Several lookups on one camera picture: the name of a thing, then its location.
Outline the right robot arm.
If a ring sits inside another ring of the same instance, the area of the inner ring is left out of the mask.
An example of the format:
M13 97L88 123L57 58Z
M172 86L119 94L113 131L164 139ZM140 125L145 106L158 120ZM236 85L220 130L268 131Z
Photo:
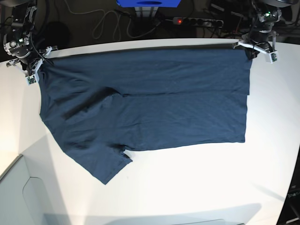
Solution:
M3 37L4 51L13 57L7 63L7 67L18 68L17 64L21 64L20 71L25 74L27 82L36 83L39 79L38 70L45 62L52 65L48 56L52 51L58 50L56 45L45 49L38 47L43 42L40 35L45 30L48 21L50 2L45 1L45 18L39 31L35 29L37 0L2 0L0 4L12 8L10 30Z

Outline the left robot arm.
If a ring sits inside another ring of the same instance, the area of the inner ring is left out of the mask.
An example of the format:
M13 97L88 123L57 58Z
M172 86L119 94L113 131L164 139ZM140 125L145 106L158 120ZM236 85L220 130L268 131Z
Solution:
M233 48L244 48L249 60L261 53L268 63L278 61L275 49L277 33L273 26L281 20L283 8L296 4L297 0L252 0L249 31L238 42L233 43Z

